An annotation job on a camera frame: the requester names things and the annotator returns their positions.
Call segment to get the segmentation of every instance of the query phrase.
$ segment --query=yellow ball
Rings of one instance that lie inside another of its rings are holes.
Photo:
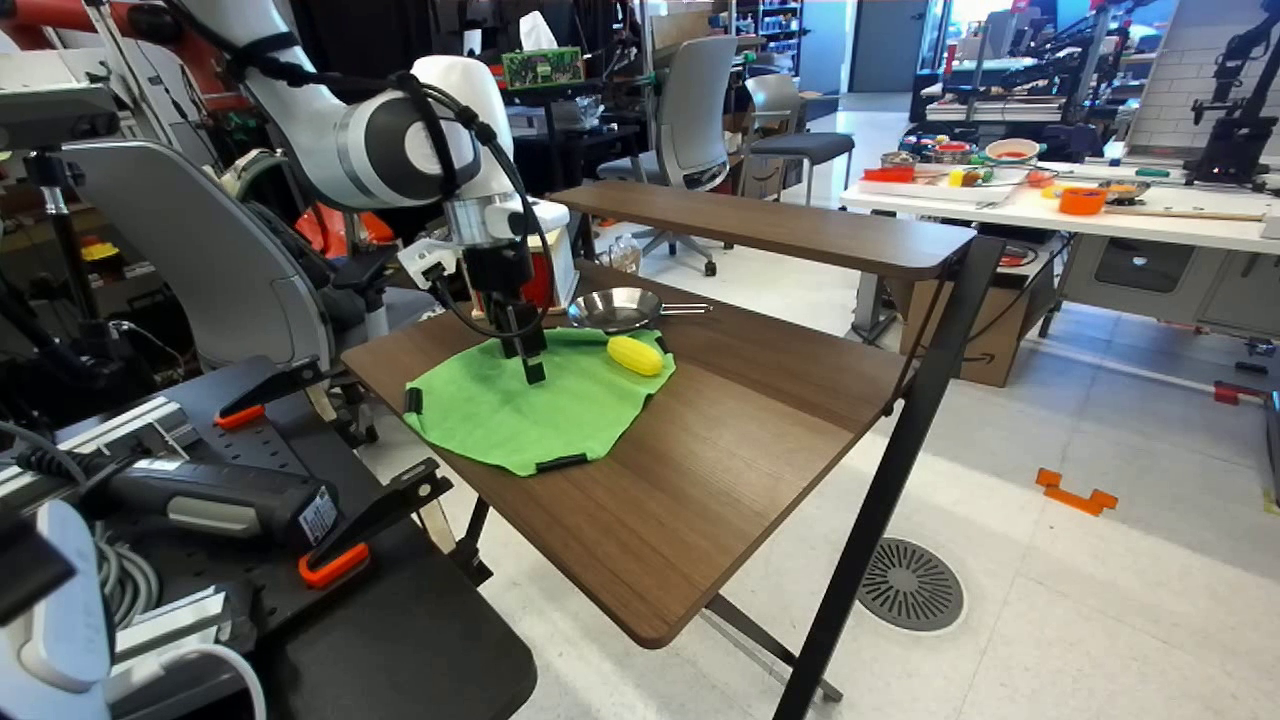
[[[608,357],[618,369],[625,369],[625,372],[633,372],[633,377],[647,377],[647,380],[667,369],[667,357],[663,357],[659,350],[641,346],[641,341],[633,341],[633,336],[608,336],[605,357]]]

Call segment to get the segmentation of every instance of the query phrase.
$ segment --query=machine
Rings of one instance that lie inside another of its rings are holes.
[[[1272,42],[1280,26],[1280,0],[1259,0],[1259,8],[1265,8],[1265,19],[1230,42],[1214,72],[1216,79],[1214,99],[1192,104],[1196,125],[1210,112],[1223,112],[1223,116],[1214,125],[1203,154],[1187,162],[1187,181],[1221,181],[1221,184],[1248,184],[1248,188],[1265,184],[1259,178],[1267,169],[1259,166],[1259,158],[1275,128],[1275,116],[1265,116],[1265,108],[1280,72],[1280,43]],[[1239,72],[1259,54],[1267,57],[1267,63],[1258,77],[1248,99],[1238,99],[1231,91],[1239,83]]]
[[[524,380],[540,383],[544,331],[522,284],[534,272],[530,237],[565,227],[568,210],[524,198],[491,72],[467,57],[423,57],[400,79],[321,77],[273,0],[167,0],[167,8],[229,57],[229,72],[267,112],[323,206],[348,213],[446,206],[452,256],[437,251],[423,277],[446,277],[462,260],[505,357],[522,357]]]

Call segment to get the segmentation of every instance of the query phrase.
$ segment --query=green cloth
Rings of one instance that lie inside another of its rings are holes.
[[[505,359],[501,346],[476,346],[409,383],[403,422],[434,447],[536,478],[550,467],[601,461],[633,429],[663,377],[644,380],[605,357],[605,331],[550,327],[550,380],[524,383],[522,359]]]

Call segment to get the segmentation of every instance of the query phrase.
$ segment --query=office chair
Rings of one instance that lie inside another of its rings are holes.
[[[67,143],[61,162],[76,193],[121,227],[121,244],[167,282],[206,369],[254,357],[338,369],[307,272],[193,162],[139,140]]]
[[[726,148],[726,91],[734,72],[738,42],[734,38],[701,38],[683,42],[663,83],[658,108],[658,154],[641,158],[641,181],[709,193],[734,171],[734,158]],[[633,166],[605,166],[601,178],[635,178]],[[706,277],[718,277],[718,260],[694,237],[654,237],[644,244],[667,244],[706,256]]]
[[[848,188],[857,140],[848,131],[809,131],[805,128],[805,98],[794,77],[753,77],[750,91],[753,91],[753,131],[744,140],[744,178],[750,181],[757,178],[753,162],[786,162],[786,169],[790,169],[790,162],[800,162],[805,166],[805,171],[800,171],[805,206],[813,206],[813,169],[830,166],[837,158],[848,158],[848,166],[845,166],[845,188]]]

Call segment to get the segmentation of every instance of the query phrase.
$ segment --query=cardboard box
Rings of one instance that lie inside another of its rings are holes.
[[[915,346],[938,284],[939,282],[922,282],[914,287],[900,354],[910,354]],[[1054,295],[1058,292],[1054,292],[1050,265],[1035,277],[1028,277],[1023,284],[1006,284],[1006,282],[993,284],[986,295],[986,309],[972,326],[972,331],[981,331],[981,336],[972,336],[963,350],[961,380],[1006,389],[1017,369],[1017,354],[1019,354],[1023,336],[1034,331],[1034,326],[1041,326]],[[933,341],[933,327],[946,316],[950,301],[952,301],[952,284],[939,287],[939,301],[938,301],[938,314],[933,314],[924,341]]]

